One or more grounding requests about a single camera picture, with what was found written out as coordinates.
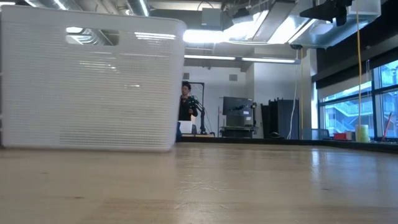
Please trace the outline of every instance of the black shirt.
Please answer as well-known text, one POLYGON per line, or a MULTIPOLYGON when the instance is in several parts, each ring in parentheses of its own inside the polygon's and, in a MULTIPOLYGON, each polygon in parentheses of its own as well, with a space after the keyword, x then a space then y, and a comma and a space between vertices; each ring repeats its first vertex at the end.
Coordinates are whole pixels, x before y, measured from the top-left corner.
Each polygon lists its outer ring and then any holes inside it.
POLYGON ((186 100, 181 97, 180 111, 178 113, 179 121, 190 121, 191 120, 191 114, 189 113, 189 109, 193 110, 192 115, 198 116, 198 110, 197 110, 197 106, 195 104, 195 100, 191 96, 188 96, 188 98, 186 100))

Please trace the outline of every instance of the person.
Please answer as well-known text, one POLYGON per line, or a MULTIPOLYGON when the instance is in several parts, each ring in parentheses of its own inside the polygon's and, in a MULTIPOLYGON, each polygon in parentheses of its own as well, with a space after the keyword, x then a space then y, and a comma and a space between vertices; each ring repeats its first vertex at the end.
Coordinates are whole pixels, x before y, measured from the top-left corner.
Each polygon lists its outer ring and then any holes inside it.
POLYGON ((197 106, 195 99, 190 96, 191 84, 189 82, 183 82, 181 86, 181 97, 180 97, 180 111, 178 114, 179 121, 190 121, 191 115, 198 116, 197 106))

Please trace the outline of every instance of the vent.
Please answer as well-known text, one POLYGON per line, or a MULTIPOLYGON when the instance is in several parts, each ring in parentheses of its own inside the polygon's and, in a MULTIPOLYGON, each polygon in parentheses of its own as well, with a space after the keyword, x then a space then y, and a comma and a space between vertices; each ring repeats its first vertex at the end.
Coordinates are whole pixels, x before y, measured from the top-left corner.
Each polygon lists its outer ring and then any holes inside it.
POLYGON ((230 74, 229 75, 229 80, 232 82, 237 82, 238 81, 238 75, 237 74, 230 74))
POLYGON ((189 80, 189 73, 184 73, 184 75, 182 76, 183 80, 189 80))

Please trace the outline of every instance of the ceiling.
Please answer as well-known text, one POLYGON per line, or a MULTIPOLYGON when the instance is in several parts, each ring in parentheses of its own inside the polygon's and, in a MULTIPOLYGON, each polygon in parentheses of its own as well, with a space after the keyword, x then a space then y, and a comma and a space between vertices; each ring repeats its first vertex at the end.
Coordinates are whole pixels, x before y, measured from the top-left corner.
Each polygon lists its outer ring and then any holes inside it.
MULTIPOLYGON (((30 0, 30 1, 42 1, 51 2, 55 0, 30 0)), ((126 15, 128 9, 132 7, 140 7, 140 2, 145 0, 56 0, 59 2, 74 2, 83 11, 107 13, 107 14, 119 14, 126 15)), ((16 1, 18 4, 26 4, 25 1, 16 1)), ((189 29, 202 29, 201 10, 204 8, 216 8, 223 9, 224 13, 221 15, 221 21, 223 26, 231 26, 231 15, 233 15, 239 8, 248 6, 250 4, 250 10, 266 10, 267 7, 271 9, 272 4, 277 2, 289 2, 294 3, 286 16, 292 16, 300 18, 300 12, 312 7, 313 0, 212 0, 199 1, 199 0, 147 0, 150 16, 156 17, 169 17, 180 19, 184 21, 189 29)), ((221 42, 217 44, 186 44, 186 54, 189 55, 219 55, 219 56, 235 56, 235 57, 272 57, 272 58, 296 58, 297 52, 293 50, 289 44, 267 44, 266 41, 260 40, 257 42, 258 45, 253 45, 250 41, 237 41, 237 42, 221 42)), ((245 70, 248 67, 247 62, 224 62, 217 60, 186 60, 186 65, 192 66, 204 66, 204 67, 239 67, 245 70)))

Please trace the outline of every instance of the perforated basket wall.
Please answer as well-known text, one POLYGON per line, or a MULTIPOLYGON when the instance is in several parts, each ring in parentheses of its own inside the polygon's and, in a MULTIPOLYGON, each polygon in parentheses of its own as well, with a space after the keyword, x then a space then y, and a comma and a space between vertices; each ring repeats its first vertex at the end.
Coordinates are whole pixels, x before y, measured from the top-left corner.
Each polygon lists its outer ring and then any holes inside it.
POLYGON ((183 22, 14 6, 1 29, 6 147, 170 149, 183 22), (119 42, 69 44, 66 27, 116 30, 119 42))

